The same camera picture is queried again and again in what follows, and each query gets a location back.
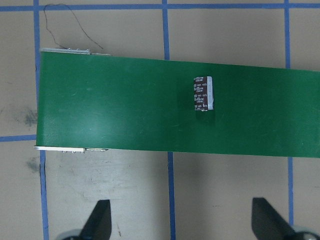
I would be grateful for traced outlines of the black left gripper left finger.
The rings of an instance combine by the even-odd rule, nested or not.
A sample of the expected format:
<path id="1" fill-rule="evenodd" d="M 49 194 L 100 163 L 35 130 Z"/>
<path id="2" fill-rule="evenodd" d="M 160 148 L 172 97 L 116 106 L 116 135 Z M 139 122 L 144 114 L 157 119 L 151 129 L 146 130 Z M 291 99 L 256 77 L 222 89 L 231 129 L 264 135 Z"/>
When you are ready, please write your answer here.
<path id="1" fill-rule="evenodd" d="M 112 233 L 112 216 L 110 200 L 99 200 L 82 231 L 81 240 L 109 240 Z"/>

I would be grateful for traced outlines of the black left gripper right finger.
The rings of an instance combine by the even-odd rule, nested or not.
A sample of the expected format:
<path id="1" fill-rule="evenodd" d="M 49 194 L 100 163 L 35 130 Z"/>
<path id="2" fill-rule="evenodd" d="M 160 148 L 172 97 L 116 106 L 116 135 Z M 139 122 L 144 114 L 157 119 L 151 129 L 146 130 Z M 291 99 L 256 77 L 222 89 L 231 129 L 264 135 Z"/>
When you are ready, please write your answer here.
<path id="1" fill-rule="evenodd" d="M 296 232 L 263 197 L 254 197 L 251 228 L 258 240 L 288 240 Z"/>

